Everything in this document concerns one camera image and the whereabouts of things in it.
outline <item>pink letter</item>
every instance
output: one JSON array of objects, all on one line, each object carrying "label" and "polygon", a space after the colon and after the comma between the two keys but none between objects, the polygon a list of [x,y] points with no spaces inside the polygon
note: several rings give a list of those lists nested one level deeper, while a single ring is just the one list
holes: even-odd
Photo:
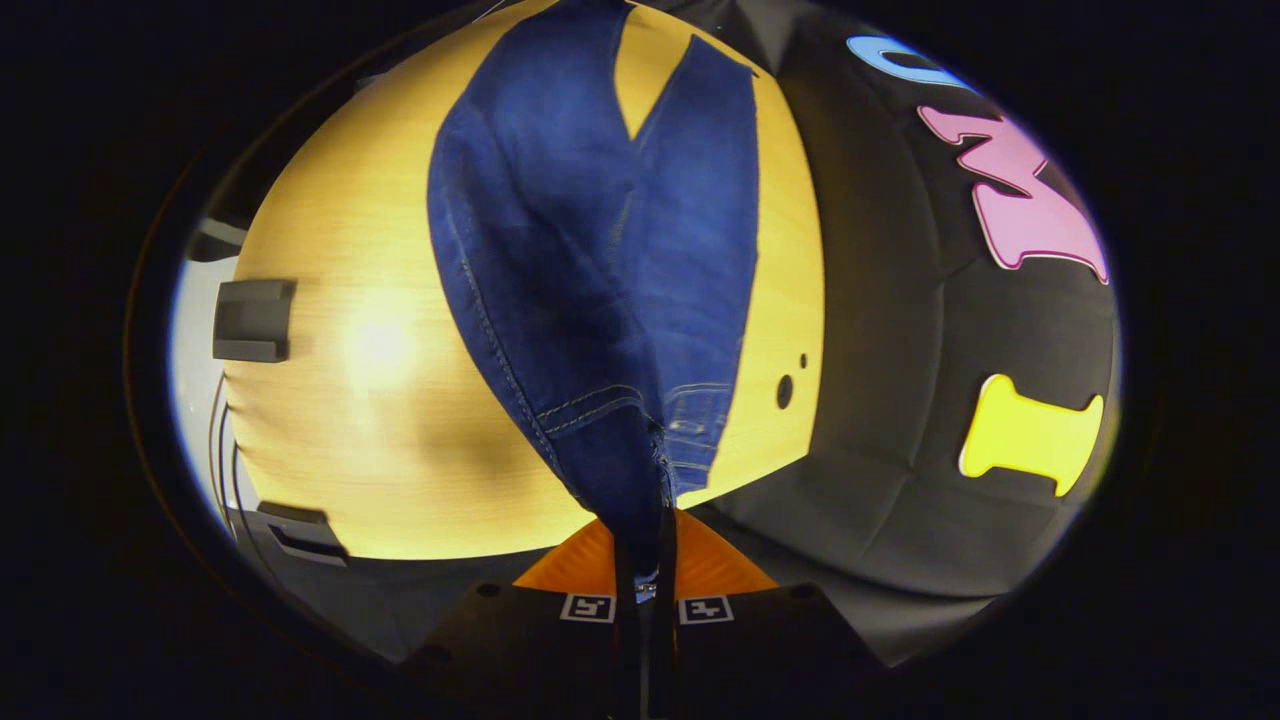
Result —
[{"label": "pink letter", "polygon": [[1102,284],[1107,284],[1102,247],[1088,220],[1065,197],[1036,178],[1048,160],[1030,138],[1004,118],[948,115],[924,106],[919,113],[933,135],[951,145],[960,145],[966,136],[991,138],[960,155],[960,167],[1011,184],[1027,195],[1002,195],[987,183],[973,188],[973,204],[996,264],[1014,270],[1021,266],[1024,258],[1065,258],[1084,263]]}]

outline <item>white wall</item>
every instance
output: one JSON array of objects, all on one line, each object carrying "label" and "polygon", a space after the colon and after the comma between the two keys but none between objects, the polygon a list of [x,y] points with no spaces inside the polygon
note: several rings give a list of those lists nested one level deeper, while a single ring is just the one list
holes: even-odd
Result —
[{"label": "white wall", "polygon": [[[230,281],[236,272],[237,258],[215,263],[186,263],[174,291],[174,310],[169,334],[169,387],[173,413],[177,421],[179,442],[186,451],[191,466],[191,477],[197,484],[200,496],[205,498],[210,516],[221,525],[218,498],[214,495],[212,479],[209,474],[209,414],[212,409],[218,379],[223,373],[223,361],[212,356],[214,307],[218,300],[218,286]],[[218,413],[225,405],[225,387],[218,400]],[[218,418],[214,433],[216,436]],[[232,488],[232,420],[228,418],[223,437],[224,474],[227,475],[227,503],[236,507],[236,493]],[[214,437],[214,447],[218,438]],[[214,457],[214,473],[218,471],[218,457]],[[257,493],[248,482],[242,460],[236,469],[239,479],[241,500],[246,510],[257,507]]]}]

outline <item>wooden table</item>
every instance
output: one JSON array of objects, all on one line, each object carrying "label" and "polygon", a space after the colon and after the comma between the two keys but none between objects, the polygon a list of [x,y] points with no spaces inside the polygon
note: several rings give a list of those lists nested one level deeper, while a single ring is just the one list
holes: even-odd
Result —
[{"label": "wooden table", "polygon": [[[526,0],[431,45],[361,91],[298,151],[259,209],[236,279],[297,282],[289,359],[227,363],[232,424],[262,500],[323,510],[353,556],[471,557],[557,544],[593,516],[507,416],[453,324],[431,251],[435,133]],[[616,78],[632,136],[691,33],[636,6]],[[822,373],[823,265],[799,132],[753,65],[758,266],[737,389],[708,488],[689,507],[809,451]],[[808,359],[801,369],[800,356]],[[777,388],[791,375],[786,409]]]}]

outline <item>jeans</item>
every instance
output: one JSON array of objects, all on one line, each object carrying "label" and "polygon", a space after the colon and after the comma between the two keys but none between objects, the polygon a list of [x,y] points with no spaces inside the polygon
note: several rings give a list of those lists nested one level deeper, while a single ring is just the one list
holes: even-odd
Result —
[{"label": "jeans", "polygon": [[628,12],[561,0],[513,27],[445,118],[426,200],[472,360],[643,570],[728,415],[759,170],[751,70],[698,37],[628,137]]}]

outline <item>black bracket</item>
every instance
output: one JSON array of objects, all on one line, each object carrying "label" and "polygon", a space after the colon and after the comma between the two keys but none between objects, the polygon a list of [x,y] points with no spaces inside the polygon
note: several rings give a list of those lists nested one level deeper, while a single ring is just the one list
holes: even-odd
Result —
[{"label": "black bracket", "polygon": [[225,282],[214,313],[214,357],[280,363],[289,356],[293,281]]},{"label": "black bracket", "polygon": [[260,502],[257,512],[247,515],[247,520],[251,529],[266,529],[285,555],[325,565],[347,566],[347,550],[338,542],[338,536],[333,534],[325,514],[319,510]]},{"label": "black bracket", "polygon": [[822,589],[677,601],[676,720],[845,717],[888,669]]},{"label": "black bracket", "polygon": [[614,602],[481,583],[399,671],[476,719],[616,716]]}]

